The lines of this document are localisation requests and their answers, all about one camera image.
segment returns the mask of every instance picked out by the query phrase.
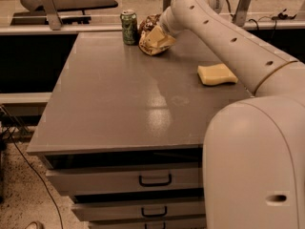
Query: crumpled bag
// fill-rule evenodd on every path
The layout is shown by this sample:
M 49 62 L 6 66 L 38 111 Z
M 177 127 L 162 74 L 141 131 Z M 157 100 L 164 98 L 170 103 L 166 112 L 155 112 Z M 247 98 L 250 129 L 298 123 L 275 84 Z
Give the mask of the crumpled bag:
M 139 27 L 139 48 L 150 56 L 162 53 L 175 43 L 175 39 L 157 25 L 159 17 L 160 14 L 150 15 Z

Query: speckled floor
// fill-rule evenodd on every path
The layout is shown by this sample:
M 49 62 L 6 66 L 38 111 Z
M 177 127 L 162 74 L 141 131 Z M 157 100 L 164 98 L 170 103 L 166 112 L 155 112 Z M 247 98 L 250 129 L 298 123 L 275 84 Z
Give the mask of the speckled floor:
M 115 22 L 116 15 L 123 8 L 134 9 L 141 18 L 144 15 L 161 12 L 161 0 L 146 0 L 141 4 L 139 0 L 117 0 L 120 4 L 115 10 L 93 11 L 92 14 L 99 12 L 104 14 L 103 21 Z M 233 10 L 237 6 L 238 0 L 230 0 Z M 277 15 L 287 9 L 286 13 L 294 15 L 300 8 L 303 0 L 253 0 L 248 19 L 258 16 L 265 12 L 268 15 Z M 0 1 L 0 26 L 7 26 L 10 23 L 11 15 L 15 11 L 21 11 L 18 0 Z M 28 156 L 26 148 L 28 143 L 17 142 L 26 159 L 41 175 L 56 204 L 58 205 L 63 225 L 65 229 L 88 228 L 86 222 L 79 222 L 71 212 L 71 200 L 60 197 L 46 180 L 46 169 L 36 156 Z M 41 221 L 46 229 L 60 228 L 60 218 L 56 208 L 48 195 L 44 184 L 34 171 L 29 167 L 24 158 L 11 143 L 2 154 L 2 170 L 4 174 L 4 202 L 0 204 L 0 229 L 23 229 L 31 221 Z

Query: gray tabletop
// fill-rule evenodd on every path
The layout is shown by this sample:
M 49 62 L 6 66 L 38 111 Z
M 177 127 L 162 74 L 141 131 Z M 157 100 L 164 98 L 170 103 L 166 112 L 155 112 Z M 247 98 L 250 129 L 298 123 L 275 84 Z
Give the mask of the gray tabletop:
M 28 153 L 202 145 L 211 118 L 249 97 L 240 83 L 201 84 L 198 65 L 216 63 L 219 59 L 190 31 L 155 57 L 124 45 L 120 31 L 80 33 Z

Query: desk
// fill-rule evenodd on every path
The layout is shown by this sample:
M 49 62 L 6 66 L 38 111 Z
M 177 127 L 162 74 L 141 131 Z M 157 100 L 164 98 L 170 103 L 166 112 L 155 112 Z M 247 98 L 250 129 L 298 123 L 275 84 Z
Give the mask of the desk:
M 241 83 L 205 87 L 219 59 L 193 33 L 156 57 L 120 31 L 78 35 L 28 153 L 90 228 L 205 226 L 202 144 L 212 117 L 250 97 Z

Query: shoe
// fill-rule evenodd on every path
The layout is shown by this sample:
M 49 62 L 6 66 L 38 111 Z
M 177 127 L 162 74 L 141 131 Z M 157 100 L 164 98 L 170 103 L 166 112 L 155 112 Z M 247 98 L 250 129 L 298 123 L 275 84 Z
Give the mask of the shoe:
M 39 221 L 33 221 L 25 229 L 43 229 L 44 226 Z

